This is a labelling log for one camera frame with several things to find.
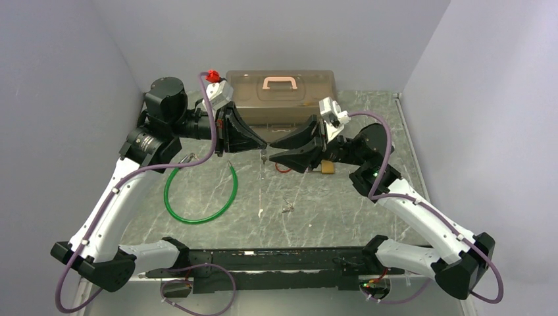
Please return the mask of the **small silver key pair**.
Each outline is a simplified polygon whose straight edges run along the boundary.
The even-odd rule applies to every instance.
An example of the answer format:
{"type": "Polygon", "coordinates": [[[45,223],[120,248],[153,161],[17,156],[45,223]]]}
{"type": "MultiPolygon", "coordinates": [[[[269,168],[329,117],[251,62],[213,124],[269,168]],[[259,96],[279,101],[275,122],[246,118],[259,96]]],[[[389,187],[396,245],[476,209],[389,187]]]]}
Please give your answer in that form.
{"type": "Polygon", "coordinates": [[[197,161],[199,158],[196,153],[189,153],[183,159],[180,160],[179,164],[186,164],[192,161],[197,161]]]}

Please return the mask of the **silver key set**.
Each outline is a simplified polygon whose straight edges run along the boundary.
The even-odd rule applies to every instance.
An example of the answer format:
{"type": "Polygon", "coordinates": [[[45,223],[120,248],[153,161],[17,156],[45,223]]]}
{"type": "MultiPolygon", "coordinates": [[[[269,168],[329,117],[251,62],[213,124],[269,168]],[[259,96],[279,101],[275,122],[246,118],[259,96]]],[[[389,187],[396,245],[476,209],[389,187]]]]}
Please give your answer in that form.
{"type": "Polygon", "coordinates": [[[290,203],[289,201],[285,200],[285,205],[282,208],[281,213],[292,213],[294,211],[294,206],[292,203],[290,203]]]}

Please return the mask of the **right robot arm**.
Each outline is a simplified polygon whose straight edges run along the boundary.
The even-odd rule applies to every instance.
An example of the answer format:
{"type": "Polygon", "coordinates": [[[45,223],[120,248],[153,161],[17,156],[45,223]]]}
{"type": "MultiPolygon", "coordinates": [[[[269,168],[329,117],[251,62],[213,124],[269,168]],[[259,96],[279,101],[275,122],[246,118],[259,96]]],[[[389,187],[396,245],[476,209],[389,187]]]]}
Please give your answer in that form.
{"type": "Polygon", "coordinates": [[[429,244],[402,244],[376,235],[363,248],[363,266],[370,273],[395,268],[422,275],[459,300],[467,299],[490,268],[495,240],[486,232],[474,234],[443,215],[403,178],[386,165],[393,152],[384,126],[378,122],[360,129],[353,138],[329,138],[327,121],[311,116],[292,133],[270,143],[280,152],[269,157],[293,171],[304,173],[322,161],[355,165],[349,174],[356,191],[396,214],[429,244]]]}

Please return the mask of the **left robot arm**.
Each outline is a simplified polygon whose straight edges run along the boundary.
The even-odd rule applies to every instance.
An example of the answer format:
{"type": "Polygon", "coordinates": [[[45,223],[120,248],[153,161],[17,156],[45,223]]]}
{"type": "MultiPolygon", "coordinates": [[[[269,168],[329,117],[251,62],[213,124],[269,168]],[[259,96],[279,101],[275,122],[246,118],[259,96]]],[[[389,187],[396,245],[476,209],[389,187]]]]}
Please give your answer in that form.
{"type": "Polygon", "coordinates": [[[107,188],[79,231],[52,247],[55,259],[108,292],[116,292],[140,273],[165,269],[178,277],[188,270],[189,248],[174,238],[135,246],[120,241],[138,203],[172,167],[181,139],[210,140],[217,155],[266,147],[243,121],[232,100],[232,86],[224,78],[209,76],[205,91],[208,101],[191,109],[180,79],[166,77],[152,83],[107,188]]]}

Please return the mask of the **red cable lock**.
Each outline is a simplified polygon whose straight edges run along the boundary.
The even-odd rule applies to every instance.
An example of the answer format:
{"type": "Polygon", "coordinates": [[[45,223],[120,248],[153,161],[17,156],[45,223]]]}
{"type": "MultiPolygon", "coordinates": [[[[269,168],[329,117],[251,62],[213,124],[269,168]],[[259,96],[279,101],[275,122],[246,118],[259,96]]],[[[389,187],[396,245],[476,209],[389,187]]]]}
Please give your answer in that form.
{"type": "Polygon", "coordinates": [[[289,172],[292,170],[291,168],[287,168],[287,167],[285,167],[285,166],[282,167],[282,166],[279,165],[278,163],[275,163],[275,164],[274,164],[274,167],[275,167],[275,169],[276,169],[279,173],[282,173],[282,174],[289,173],[289,172]]]}

